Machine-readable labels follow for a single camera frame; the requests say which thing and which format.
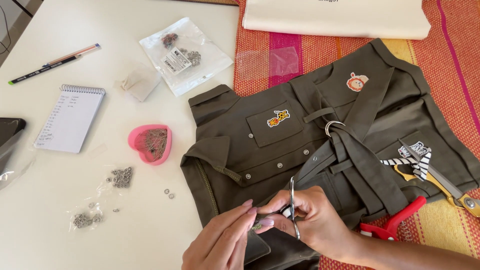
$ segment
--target notebook page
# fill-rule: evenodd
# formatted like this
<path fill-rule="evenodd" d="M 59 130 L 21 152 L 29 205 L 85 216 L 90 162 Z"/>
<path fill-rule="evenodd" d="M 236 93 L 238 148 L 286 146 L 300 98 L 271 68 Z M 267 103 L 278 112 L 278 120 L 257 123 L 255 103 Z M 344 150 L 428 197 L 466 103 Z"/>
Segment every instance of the notebook page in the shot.
<path fill-rule="evenodd" d="M 102 98 L 101 94 L 62 91 L 35 147 L 80 152 Z"/>

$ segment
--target pink heart-shaped dish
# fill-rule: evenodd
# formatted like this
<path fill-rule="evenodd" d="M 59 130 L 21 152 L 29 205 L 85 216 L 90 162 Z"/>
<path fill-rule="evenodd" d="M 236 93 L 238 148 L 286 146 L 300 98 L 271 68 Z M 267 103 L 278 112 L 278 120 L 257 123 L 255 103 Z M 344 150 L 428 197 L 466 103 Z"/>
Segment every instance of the pink heart-shaped dish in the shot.
<path fill-rule="evenodd" d="M 142 150 L 141 145 L 145 140 L 145 132 L 153 129 L 166 129 L 167 130 L 167 145 L 165 146 L 165 151 L 160 159 L 155 160 L 153 154 L 150 151 Z M 168 128 L 167 125 L 160 124 L 151 124 L 151 125 L 142 125 L 134 128 L 128 134 L 128 145 L 133 150 L 137 151 L 140 159 L 150 165 L 160 165 L 162 164 L 170 154 L 170 149 L 172 147 L 172 131 Z"/>

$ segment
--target spring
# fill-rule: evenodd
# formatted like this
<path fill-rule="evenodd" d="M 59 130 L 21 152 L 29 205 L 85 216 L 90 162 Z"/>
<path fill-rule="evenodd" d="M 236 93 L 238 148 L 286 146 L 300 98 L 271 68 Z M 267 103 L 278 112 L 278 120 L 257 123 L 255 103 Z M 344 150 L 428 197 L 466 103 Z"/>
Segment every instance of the spring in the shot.
<path fill-rule="evenodd" d="M 412 242 L 413 236 L 405 221 L 400 222 L 400 235 L 404 242 Z"/>

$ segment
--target spiral notebook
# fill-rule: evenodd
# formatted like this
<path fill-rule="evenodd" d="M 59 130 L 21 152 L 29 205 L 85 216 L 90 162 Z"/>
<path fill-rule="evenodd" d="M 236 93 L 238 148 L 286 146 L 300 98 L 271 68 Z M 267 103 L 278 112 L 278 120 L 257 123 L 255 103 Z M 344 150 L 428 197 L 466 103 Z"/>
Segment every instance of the spiral notebook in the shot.
<path fill-rule="evenodd" d="M 60 90 L 60 97 L 38 134 L 35 147 L 78 153 L 105 90 L 71 85 L 62 85 Z"/>

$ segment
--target hand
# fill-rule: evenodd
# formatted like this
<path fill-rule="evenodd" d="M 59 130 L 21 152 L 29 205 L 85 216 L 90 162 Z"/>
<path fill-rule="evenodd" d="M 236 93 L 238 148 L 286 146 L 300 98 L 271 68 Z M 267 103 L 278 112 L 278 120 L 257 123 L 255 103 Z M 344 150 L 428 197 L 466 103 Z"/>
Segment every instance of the hand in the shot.
<path fill-rule="evenodd" d="M 247 232 L 257 215 L 252 202 L 212 218 L 183 253 L 182 270 L 242 270 Z"/>
<path fill-rule="evenodd" d="M 268 214 L 290 203 L 288 190 L 280 190 L 270 202 L 259 208 L 259 214 Z M 307 190 L 295 191 L 293 204 L 295 214 L 303 217 L 297 222 L 300 240 L 312 249 L 329 258 L 347 262 L 348 256 L 358 250 L 358 234 L 349 230 L 340 219 L 323 189 L 313 186 Z M 263 233 L 273 227 L 296 237 L 291 220 L 283 215 L 274 214 L 260 220 L 262 228 L 255 231 Z"/>

